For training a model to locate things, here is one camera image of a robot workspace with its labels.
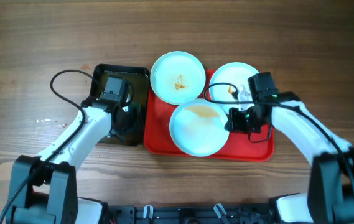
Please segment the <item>white plate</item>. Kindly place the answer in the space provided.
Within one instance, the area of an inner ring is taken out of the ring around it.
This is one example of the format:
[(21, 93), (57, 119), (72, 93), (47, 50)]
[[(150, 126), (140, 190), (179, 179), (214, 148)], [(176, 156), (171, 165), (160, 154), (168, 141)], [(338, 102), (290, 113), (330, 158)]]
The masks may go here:
[(217, 153), (227, 142), (230, 132), (225, 126), (226, 113), (216, 104), (195, 99), (176, 107), (169, 121), (174, 144), (194, 157)]
[(205, 69), (198, 58), (183, 51), (160, 56), (150, 75), (155, 95), (171, 105), (181, 105), (198, 98), (206, 79)]
[(218, 68), (212, 75), (210, 84), (217, 83), (208, 90), (213, 101), (252, 101), (248, 78), (259, 73), (254, 67), (241, 62), (232, 62)]

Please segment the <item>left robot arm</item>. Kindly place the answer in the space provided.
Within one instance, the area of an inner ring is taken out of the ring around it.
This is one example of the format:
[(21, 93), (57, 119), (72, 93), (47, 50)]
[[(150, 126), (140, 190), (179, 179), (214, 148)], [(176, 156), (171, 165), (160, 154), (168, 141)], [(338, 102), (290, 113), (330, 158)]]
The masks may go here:
[(77, 195), (76, 175), (103, 138), (118, 137), (139, 120), (135, 105), (79, 107), (51, 146), (15, 160), (0, 223), (109, 223), (106, 202)]

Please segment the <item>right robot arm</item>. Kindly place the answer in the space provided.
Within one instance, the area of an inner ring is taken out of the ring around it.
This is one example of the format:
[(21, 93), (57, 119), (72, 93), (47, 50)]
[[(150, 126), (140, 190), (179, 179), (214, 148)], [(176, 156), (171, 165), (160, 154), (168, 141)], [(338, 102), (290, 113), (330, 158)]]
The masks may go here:
[(265, 223), (354, 223), (354, 146), (318, 121), (298, 98), (273, 95), (247, 110), (230, 108), (230, 131), (268, 124), (285, 134), (311, 166), (304, 194), (272, 198)]

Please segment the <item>red plastic tray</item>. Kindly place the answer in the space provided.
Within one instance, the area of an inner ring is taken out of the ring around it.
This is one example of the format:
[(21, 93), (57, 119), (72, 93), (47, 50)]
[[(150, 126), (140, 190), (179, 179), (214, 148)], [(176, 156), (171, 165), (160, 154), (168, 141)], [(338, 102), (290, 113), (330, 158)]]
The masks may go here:
[[(173, 142), (169, 121), (175, 105), (170, 105), (149, 90), (147, 98), (144, 145), (148, 151), (165, 156), (186, 156)], [(231, 133), (226, 144), (209, 159), (262, 162), (274, 154), (274, 133), (267, 139), (269, 126), (263, 126), (260, 133), (252, 135)]]

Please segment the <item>black water tray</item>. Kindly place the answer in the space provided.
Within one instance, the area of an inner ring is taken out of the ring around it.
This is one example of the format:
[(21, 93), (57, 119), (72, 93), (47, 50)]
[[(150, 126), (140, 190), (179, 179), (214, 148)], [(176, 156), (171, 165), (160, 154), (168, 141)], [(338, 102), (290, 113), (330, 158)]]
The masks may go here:
[(126, 146), (137, 146), (143, 142), (144, 128), (146, 121), (147, 98), (149, 94), (149, 71), (144, 67), (131, 67), (124, 65), (108, 65), (99, 64), (93, 71), (93, 80), (89, 97), (86, 99), (86, 104), (92, 107), (99, 107), (107, 112), (112, 113), (113, 108), (120, 103), (100, 99), (100, 93), (105, 89), (108, 77), (116, 76), (127, 79), (133, 88), (133, 97), (131, 103), (140, 103), (143, 120), (143, 136), (141, 140), (117, 140), (112, 137), (111, 131), (100, 140), (103, 144), (119, 144)]

